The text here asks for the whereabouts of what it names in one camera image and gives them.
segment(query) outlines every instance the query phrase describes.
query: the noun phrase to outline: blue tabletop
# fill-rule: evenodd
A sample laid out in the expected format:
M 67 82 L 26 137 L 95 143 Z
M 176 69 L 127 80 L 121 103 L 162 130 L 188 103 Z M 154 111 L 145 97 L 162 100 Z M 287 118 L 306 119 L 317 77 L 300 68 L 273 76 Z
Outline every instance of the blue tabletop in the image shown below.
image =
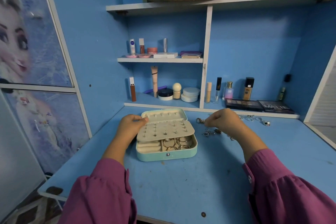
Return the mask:
M 90 175 L 112 140 L 120 119 L 149 108 L 123 107 L 61 169 L 38 190 L 45 194 L 50 186 L 63 189 L 68 197 L 76 178 Z M 224 134 L 204 137 L 205 128 L 196 118 L 208 113 L 186 111 L 195 128 L 197 154 L 192 158 L 156 162 L 137 159 L 135 143 L 125 156 L 130 185 L 138 215 L 179 223 L 252 223 L 247 201 L 250 183 L 241 165 L 243 152 L 237 141 Z M 297 176 L 306 179 L 336 201 L 336 152 L 302 122 L 289 118 L 267 117 L 271 126 L 247 121 L 279 159 Z

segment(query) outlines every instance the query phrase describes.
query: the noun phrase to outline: person's left hand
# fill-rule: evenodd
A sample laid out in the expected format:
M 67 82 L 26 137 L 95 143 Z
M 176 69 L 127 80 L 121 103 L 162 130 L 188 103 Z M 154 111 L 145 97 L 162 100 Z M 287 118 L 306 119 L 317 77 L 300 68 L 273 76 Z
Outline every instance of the person's left hand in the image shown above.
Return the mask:
M 121 140 L 127 146 L 133 138 L 139 133 L 139 130 L 148 122 L 148 118 L 142 118 L 139 115 L 129 114 L 123 117 L 119 123 L 114 140 Z

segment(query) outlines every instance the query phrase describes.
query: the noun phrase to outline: jewelry box compartment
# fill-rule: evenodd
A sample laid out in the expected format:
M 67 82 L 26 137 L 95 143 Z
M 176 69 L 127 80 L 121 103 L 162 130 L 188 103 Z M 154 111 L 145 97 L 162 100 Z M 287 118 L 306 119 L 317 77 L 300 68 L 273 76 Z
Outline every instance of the jewelry box compartment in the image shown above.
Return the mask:
M 137 135 L 139 160 L 148 162 L 195 156 L 195 129 L 182 109 L 147 111 L 141 116 L 148 117 L 149 122 Z

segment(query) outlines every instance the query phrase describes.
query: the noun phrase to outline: purple pen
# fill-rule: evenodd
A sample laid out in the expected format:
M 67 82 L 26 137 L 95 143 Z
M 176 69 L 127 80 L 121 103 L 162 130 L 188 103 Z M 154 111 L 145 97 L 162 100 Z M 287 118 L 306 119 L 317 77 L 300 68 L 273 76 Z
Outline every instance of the purple pen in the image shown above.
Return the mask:
M 157 90 L 162 90 L 162 89 L 166 89 L 166 88 L 167 88 L 167 86 L 165 85 L 165 86 L 158 87 Z M 153 92 L 153 89 L 146 90 L 144 93 L 148 94 L 148 93 L 151 93 L 151 92 Z

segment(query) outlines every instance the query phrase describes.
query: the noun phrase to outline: purple shirt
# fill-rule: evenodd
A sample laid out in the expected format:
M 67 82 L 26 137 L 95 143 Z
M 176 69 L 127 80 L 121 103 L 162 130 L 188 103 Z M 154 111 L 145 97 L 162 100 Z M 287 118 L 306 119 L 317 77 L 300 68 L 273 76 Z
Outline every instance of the purple shirt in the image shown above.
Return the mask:
M 273 151 L 256 152 L 243 169 L 252 185 L 248 199 L 256 223 L 336 223 L 334 201 L 295 176 Z M 137 206 L 128 176 L 114 159 L 99 160 L 90 176 L 74 183 L 58 224 L 135 224 Z

